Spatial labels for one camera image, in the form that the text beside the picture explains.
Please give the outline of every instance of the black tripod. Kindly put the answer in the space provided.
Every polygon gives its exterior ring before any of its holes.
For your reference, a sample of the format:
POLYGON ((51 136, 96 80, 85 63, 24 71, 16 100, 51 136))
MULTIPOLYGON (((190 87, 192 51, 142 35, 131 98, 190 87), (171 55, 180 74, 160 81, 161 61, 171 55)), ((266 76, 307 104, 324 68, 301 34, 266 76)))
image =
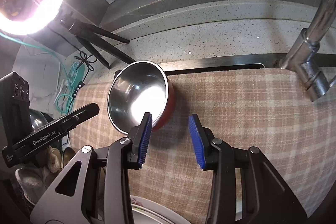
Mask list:
POLYGON ((65 26, 69 32, 75 35, 80 44, 82 44, 91 54, 93 54, 106 68, 110 69, 110 64, 106 61, 105 58, 103 58, 103 56, 95 49, 92 44, 108 52, 109 54, 112 54, 127 64, 135 62, 133 58, 130 58, 127 54, 118 50, 116 47, 112 46, 97 34, 112 38, 122 43, 129 43, 129 40, 92 24, 83 23, 78 19, 73 18, 71 13, 65 15, 63 19, 61 19, 60 23, 65 26))

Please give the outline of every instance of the teal cable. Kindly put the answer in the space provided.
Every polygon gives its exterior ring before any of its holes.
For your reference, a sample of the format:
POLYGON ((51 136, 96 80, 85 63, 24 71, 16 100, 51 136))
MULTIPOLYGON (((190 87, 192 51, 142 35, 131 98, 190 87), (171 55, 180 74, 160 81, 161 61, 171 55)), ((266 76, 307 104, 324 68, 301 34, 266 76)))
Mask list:
POLYGON ((61 114, 68 114, 68 111, 63 111, 63 110, 60 109, 59 106, 58 106, 58 101, 59 101, 60 98, 63 97, 63 96, 67 96, 67 97, 69 97, 69 99, 71 99, 71 100, 73 99, 73 97, 72 97, 71 95, 66 94, 66 93, 63 93, 63 94, 58 95, 58 97, 57 97, 57 99, 56 99, 56 101, 55 101, 55 108, 56 108, 56 110, 57 110, 59 113, 61 113, 61 114))
POLYGON ((65 75, 66 75, 66 78, 67 78, 67 81, 68 81, 68 85, 70 86, 71 81, 70 81, 70 78, 69 78, 69 76, 68 76, 68 73, 67 73, 67 71, 66 71, 66 69, 65 69, 65 66, 63 65, 62 61, 58 58, 58 56, 57 56, 56 54, 54 54, 53 52, 51 52, 51 51, 48 50, 47 48, 43 48, 43 47, 39 47, 39 46, 35 46, 35 45, 31 45, 31 44, 25 43, 25 42, 23 42, 23 41, 21 41, 21 40, 15 39, 15 38, 13 38, 13 37, 9 37, 9 36, 3 34, 2 32, 0 32, 0 36, 2 36, 3 38, 6 38, 6 39, 8 39, 8 40, 11 40, 11 41, 13 41, 13 42, 19 43, 19 44, 21 44, 21 45, 25 45, 25 46, 32 47, 32 48, 37 48, 37 49, 42 50, 42 51, 44 51, 44 52, 47 52, 47 53, 49 53, 50 55, 52 55, 53 57, 55 57, 55 58, 59 61, 59 63, 61 64, 61 67, 63 68, 63 70, 64 70, 64 72, 65 72, 65 75))
MULTIPOLYGON (((73 93, 73 90, 71 90, 71 80, 70 80, 70 78, 69 78, 69 75, 68 75, 68 73, 67 73, 67 71, 66 71, 66 69, 65 69, 65 66, 63 65, 63 62, 58 58, 58 56, 57 56, 56 54, 54 54, 53 52, 51 52, 51 51, 48 50, 47 48, 43 48, 43 47, 39 47, 39 46, 35 46, 35 45, 31 45, 31 44, 26 43, 26 42, 23 42, 23 41, 21 41, 21 40, 19 40, 19 39, 15 39, 15 38, 13 38, 13 37, 9 37, 9 36, 3 34, 2 32, 0 32, 0 36, 2 36, 2 37, 5 38, 5 39, 8 39, 8 40, 10 40, 10 41, 19 43, 19 44, 21 44, 21 45, 25 45, 25 46, 28 46, 28 47, 32 47, 32 48, 36 48, 36 49, 42 50, 42 51, 44 51, 44 52, 49 53, 51 56, 55 57, 55 58, 59 61, 59 63, 60 63, 60 65, 61 65, 62 69, 64 70, 65 76, 66 76, 67 81, 68 81, 68 87, 69 87, 69 89, 70 89, 71 94, 73 93)), ((59 111, 61 114, 68 114, 67 111, 63 111, 63 110, 61 110, 61 109, 59 108, 59 106, 58 106, 58 101, 59 101, 60 97, 62 97, 62 96, 68 96, 68 97, 70 97, 71 99, 73 99, 71 95, 68 95, 68 94, 61 94, 61 95, 58 96, 57 100, 55 101, 55 107, 56 107, 57 111, 59 111)))

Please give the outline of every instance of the faucet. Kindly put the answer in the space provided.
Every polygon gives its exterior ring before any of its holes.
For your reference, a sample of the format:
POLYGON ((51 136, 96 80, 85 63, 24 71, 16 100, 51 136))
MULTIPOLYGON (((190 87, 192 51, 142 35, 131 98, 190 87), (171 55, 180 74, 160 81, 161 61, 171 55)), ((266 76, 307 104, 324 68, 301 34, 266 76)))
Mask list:
POLYGON ((281 69, 289 69, 298 74, 312 102, 325 95, 336 84, 336 76, 328 82, 322 70, 312 60, 320 48, 320 40, 335 17, 336 0, 321 0, 309 27, 301 30, 288 54, 279 62, 281 69))

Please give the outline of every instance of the red bowl exterior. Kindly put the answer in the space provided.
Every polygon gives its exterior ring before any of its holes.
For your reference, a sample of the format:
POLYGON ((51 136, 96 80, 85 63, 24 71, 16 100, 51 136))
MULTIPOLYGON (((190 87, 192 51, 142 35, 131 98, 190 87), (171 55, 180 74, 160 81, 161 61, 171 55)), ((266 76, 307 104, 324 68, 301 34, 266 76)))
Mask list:
POLYGON ((158 130, 159 128, 161 128, 168 122, 175 108, 176 97, 175 97, 174 87, 168 78, 167 78, 167 82, 168 82, 167 104, 166 104, 165 110, 163 111, 160 119, 157 121, 156 125, 153 126, 152 128, 153 131, 158 130))

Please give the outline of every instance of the plaid towel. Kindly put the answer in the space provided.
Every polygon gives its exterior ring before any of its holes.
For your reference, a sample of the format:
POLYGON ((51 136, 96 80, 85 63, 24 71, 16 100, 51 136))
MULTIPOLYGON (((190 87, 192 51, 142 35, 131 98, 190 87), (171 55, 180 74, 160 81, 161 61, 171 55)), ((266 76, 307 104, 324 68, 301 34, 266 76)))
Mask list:
MULTIPOLYGON (((336 68, 326 68, 327 76, 336 68)), ((336 90, 310 102, 296 73, 251 69, 169 76, 176 91, 169 122, 153 132, 146 163, 130 170, 132 195, 148 198, 191 223, 205 222, 212 171, 196 163, 188 116, 197 113, 203 126, 233 147, 257 146, 289 184, 308 215, 320 205, 336 178, 336 90)), ((110 145, 124 135, 107 114, 111 83, 86 85, 75 109, 95 102, 96 117, 71 133, 75 148, 110 145)))

